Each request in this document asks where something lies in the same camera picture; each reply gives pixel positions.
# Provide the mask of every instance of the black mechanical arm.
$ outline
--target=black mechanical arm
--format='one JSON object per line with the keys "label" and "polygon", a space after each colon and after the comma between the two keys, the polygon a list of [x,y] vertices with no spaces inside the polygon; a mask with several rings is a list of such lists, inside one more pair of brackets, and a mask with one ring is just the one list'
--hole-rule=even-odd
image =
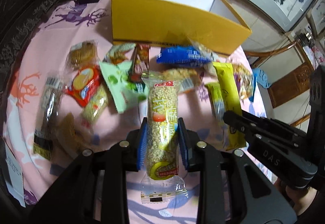
{"label": "black mechanical arm", "polygon": [[[248,152],[294,189],[312,186],[320,190],[324,185],[324,78],[325,67],[322,66],[311,77],[311,116],[307,133],[244,111],[242,116],[232,111],[224,115],[229,126],[245,135]],[[131,131],[125,141],[107,151],[95,154],[91,150],[83,151],[40,199],[30,214],[31,222],[129,224],[125,173],[140,169],[139,156],[146,126],[145,118],[139,130]],[[186,170],[200,172],[197,224],[296,222],[292,207],[242,150],[232,153],[216,150],[200,141],[196,132],[187,130],[182,118],[178,120],[178,135]],[[105,210],[101,211],[101,221],[97,221],[93,219],[93,212],[100,170],[109,173],[104,176],[102,190]],[[228,221],[225,221],[222,170],[227,173],[230,193],[231,220]]]}

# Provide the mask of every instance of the open cardboard box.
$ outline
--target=open cardboard box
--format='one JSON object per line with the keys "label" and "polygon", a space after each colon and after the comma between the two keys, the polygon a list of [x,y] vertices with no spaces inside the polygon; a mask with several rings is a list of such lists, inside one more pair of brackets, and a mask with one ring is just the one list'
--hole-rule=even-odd
{"label": "open cardboard box", "polygon": [[229,55],[252,33],[226,0],[112,0],[113,42],[188,45]]}

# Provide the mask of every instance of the white paper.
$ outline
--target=white paper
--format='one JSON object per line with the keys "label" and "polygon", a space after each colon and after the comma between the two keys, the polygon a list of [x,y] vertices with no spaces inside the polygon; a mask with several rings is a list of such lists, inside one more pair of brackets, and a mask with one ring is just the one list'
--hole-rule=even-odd
{"label": "white paper", "polygon": [[4,180],[7,185],[9,193],[19,201],[22,207],[26,207],[24,200],[24,186],[22,177],[22,168],[15,159],[11,150],[5,144],[6,163],[8,166],[8,173],[4,173]]}

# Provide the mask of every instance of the orange coral print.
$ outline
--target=orange coral print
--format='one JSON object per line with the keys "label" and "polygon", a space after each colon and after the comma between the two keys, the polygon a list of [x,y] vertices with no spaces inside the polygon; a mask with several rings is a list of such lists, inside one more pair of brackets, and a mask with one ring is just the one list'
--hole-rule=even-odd
{"label": "orange coral print", "polygon": [[22,108],[25,103],[30,103],[30,101],[25,98],[26,96],[39,96],[36,86],[33,85],[32,82],[29,81],[29,79],[33,79],[35,77],[40,79],[41,73],[37,72],[37,73],[31,74],[31,75],[28,75],[27,77],[25,77],[22,80],[21,83],[18,83],[18,73],[19,73],[19,71],[15,72],[15,74],[13,76],[14,80],[13,80],[13,84],[12,84],[10,93],[13,97],[16,97],[18,99],[16,106],[19,106]]}

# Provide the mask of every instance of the silver bolt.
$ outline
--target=silver bolt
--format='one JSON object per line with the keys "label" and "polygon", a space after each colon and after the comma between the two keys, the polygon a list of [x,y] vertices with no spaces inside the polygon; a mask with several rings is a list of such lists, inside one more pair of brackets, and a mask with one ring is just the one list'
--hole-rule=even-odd
{"label": "silver bolt", "polygon": [[234,154],[235,154],[236,156],[238,156],[238,157],[242,157],[242,156],[244,155],[244,152],[243,152],[242,150],[240,150],[240,149],[236,149],[236,150],[234,151]]}
{"label": "silver bolt", "polygon": [[205,148],[206,147],[206,142],[205,141],[198,141],[196,143],[196,146],[199,148]]}
{"label": "silver bolt", "polygon": [[92,153],[93,153],[93,152],[92,152],[92,150],[90,150],[90,149],[85,149],[85,150],[82,151],[82,155],[83,155],[83,156],[86,156],[86,157],[87,157],[87,156],[91,156]]}
{"label": "silver bolt", "polygon": [[130,145],[130,143],[128,142],[128,141],[121,141],[120,142],[120,146],[122,147],[122,148],[126,148],[126,147],[128,147]]}

